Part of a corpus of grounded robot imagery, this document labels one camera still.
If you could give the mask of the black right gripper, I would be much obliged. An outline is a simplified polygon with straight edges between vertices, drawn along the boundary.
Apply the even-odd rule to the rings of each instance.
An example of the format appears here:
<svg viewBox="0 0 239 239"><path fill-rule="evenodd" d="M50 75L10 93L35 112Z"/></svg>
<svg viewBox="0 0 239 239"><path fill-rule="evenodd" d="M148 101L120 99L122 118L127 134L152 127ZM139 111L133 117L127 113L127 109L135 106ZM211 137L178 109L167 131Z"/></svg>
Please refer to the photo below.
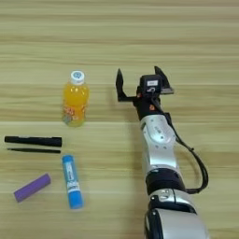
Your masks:
<svg viewBox="0 0 239 239"><path fill-rule="evenodd" d="M162 94L173 94L174 89L170 86L167 76L163 73L160 67L154 67L155 74L162 78ZM123 91L123 76L118 69L116 77L116 89L118 101L132 102L136 108L138 118L142 120L144 117L152 115L163 115L167 121L171 120L168 112L164 112L161 108L161 99L158 92L146 92L142 88L137 87L136 96L126 96Z"/></svg>

